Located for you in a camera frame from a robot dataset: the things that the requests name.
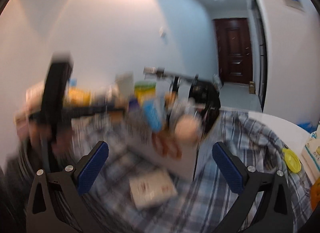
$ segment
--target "metal bolt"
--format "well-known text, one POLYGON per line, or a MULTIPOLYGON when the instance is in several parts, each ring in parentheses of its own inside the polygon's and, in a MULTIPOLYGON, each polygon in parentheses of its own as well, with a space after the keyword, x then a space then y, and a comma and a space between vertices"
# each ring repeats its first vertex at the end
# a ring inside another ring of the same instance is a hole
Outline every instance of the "metal bolt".
POLYGON ((73 166, 72 165, 68 165, 66 168, 64 168, 64 170, 66 172, 71 172, 73 170, 73 166))
POLYGON ((43 170, 42 170, 42 169, 40 169, 40 170, 37 171, 37 175, 40 176, 40 175, 42 175, 42 174, 43 174, 43 170))
POLYGON ((283 176, 283 171, 278 170, 278 171, 277 171, 277 174, 278 174, 280 177, 282 177, 282 176, 283 176))
POLYGON ((256 168, 254 166, 248 166, 248 171, 249 172, 255 172, 256 171, 256 168))

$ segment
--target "box with red logo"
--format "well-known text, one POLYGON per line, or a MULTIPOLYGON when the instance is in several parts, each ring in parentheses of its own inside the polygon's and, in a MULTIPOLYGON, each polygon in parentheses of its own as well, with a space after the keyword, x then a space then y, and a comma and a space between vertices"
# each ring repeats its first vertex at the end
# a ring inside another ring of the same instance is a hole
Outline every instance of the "box with red logo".
POLYGON ((132 151, 187 181, 193 181, 199 175, 207 160, 212 158, 212 146, 221 138, 220 117, 211 131, 194 145, 177 143, 168 131, 153 133, 139 120, 125 119, 121 130, 132 151))

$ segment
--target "hand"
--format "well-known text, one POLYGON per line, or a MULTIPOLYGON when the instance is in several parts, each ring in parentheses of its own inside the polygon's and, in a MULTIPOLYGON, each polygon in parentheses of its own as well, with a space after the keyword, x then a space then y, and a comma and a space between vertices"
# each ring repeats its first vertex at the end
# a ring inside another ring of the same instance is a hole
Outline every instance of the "hand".
MULTIPOLYGON (((35 122, 29 123, 30 142, 33 150, 41 158, 41 141, 40 138, 50 140, 51 127, 49 125, 38 125, 35 122)), ((57 133, 56 142, 51 144, 52 152, 55 156, 60 156, 68 152, 72 146, 73 131, 71 127, 67 127, 57 133)))

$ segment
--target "dark red door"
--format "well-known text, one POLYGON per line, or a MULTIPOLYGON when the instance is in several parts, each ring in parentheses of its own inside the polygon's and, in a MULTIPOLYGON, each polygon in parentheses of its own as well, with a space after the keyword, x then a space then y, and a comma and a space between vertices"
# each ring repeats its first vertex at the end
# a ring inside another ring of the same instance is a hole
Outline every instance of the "dark red door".
POLYGON ((249 84, 252 81, 252 53, 247 19, 218 19, 214 23, 221 80, 249 84))

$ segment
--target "blue textured pad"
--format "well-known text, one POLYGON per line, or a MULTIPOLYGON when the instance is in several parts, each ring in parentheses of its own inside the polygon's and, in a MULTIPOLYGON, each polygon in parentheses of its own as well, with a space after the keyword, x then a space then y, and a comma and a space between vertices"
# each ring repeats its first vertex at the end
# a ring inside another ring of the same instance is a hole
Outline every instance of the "blue textured pad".
POLYGON ((108 156, 108 144, 103 142, 78 176, 77 190, 80 196, 90 190, 108 156))
POLYGON ((212 147, 212 158, 226 179, 231 191, 241 194, 244 190, 242 176, 218 143, 215 143, 212 147))

